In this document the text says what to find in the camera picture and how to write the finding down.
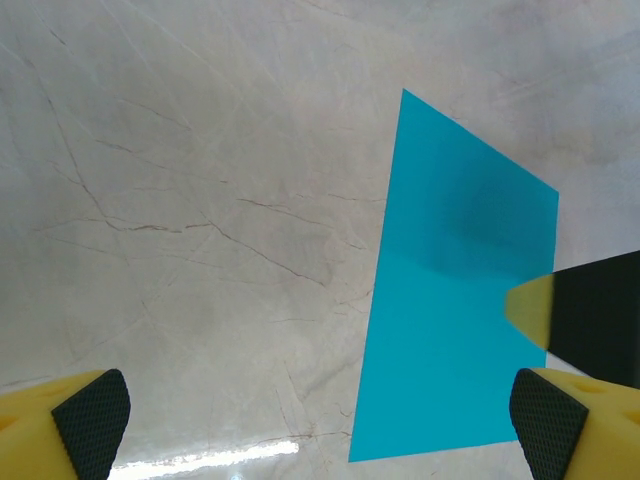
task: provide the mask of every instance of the cyan rectangle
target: cyan rectangle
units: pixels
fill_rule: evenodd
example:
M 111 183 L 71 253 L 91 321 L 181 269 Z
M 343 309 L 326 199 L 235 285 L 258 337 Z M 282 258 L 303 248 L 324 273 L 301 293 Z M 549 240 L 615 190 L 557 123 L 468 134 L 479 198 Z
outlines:
M 404 92 L 350 461 L 516 439 L 509 394 L 545 354 L 504 317 L 552 271 L 558 192 Z

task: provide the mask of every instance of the textured black pad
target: textured black pad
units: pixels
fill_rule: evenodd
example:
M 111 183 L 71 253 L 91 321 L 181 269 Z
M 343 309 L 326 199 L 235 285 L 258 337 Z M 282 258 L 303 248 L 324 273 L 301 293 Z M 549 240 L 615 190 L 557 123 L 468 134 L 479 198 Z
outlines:
M 553 275 L 549 351 L 588 375 L 640 388 L 640 252 Z
M 129 421 L 129 393 L 109 370 L 51 411 L 78 480 L 106 480 Z
M 535 480 L 562 480 L 589 410 L 535 372 L 523 368 L 509 413 Z

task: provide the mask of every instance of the white marble surface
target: white marble surface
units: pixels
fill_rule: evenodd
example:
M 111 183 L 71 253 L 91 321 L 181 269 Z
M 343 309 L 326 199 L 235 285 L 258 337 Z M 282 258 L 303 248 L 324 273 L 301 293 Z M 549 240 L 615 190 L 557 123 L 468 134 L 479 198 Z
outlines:
M 638 249 L 638 5 L 0 0 L 0 385 L 122 369 L 118 479 L 529 478 L 346 461 L 401 89 Z

